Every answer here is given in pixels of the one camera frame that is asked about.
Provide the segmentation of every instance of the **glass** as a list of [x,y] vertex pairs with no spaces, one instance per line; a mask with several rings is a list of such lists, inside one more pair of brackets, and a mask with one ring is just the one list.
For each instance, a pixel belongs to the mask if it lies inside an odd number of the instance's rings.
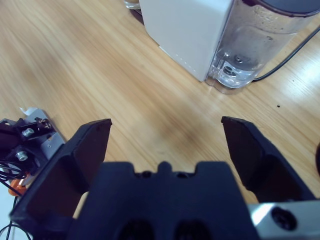
[[289,17],[235,0],[206,83],[218,81],[231,90],[251,83],[312,18]]
[[124,4],[128,9],[140,9],[139,0],[124,0]]

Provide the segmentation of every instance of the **wood grain surface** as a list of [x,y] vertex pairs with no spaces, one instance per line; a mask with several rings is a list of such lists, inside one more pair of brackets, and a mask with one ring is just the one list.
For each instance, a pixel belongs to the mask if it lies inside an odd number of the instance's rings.
[[0,119],[38,107],[69,139],[80,125],[111,118],[106,161],[130,161],[139,172],[162,161],[188,172],[199,161],[226,161],[248,203],[257,200],[239,182],[221,117],[255,123],[320,197],[319,66],[318,34],[268,79],[224,95],[161,51],[122,0],[0,0]]

